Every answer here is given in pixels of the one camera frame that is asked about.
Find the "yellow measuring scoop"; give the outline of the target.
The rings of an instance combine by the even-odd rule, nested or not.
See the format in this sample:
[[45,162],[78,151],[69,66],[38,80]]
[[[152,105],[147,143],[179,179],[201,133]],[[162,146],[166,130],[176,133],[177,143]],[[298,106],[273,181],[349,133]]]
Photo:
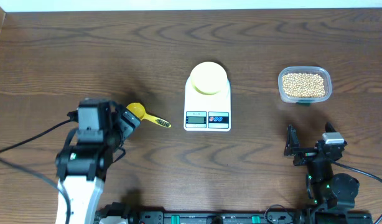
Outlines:
[[126,108],[140,120],[145,119],[164,128],[170,128],[172,126],[167,120],[148,114],[141,103],[130,103]]

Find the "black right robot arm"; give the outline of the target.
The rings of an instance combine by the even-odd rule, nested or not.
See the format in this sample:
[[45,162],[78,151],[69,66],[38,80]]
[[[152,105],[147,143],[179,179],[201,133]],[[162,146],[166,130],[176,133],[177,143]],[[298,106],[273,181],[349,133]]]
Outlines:
[[343,136],[330,123],[325,124],[322,138],[313,147],[301,147],[296,129],[289,125],[284,149],[285,156],[294,158],[295,166],[307,167],[309,197],[323,206],[323,211],[348,211],[355,206],[359,181],[345,173],[334,174],[332,166],[342,158],[347,145]]

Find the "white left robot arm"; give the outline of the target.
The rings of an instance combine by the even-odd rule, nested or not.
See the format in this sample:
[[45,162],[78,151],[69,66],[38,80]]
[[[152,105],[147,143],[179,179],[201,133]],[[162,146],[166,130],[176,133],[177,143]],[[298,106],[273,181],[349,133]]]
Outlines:
[[60,192],[56,223],[93,223],[113,155],[140,125],[144,113],[108,102],[82,103],[68,117],[78,123],[57,154]]

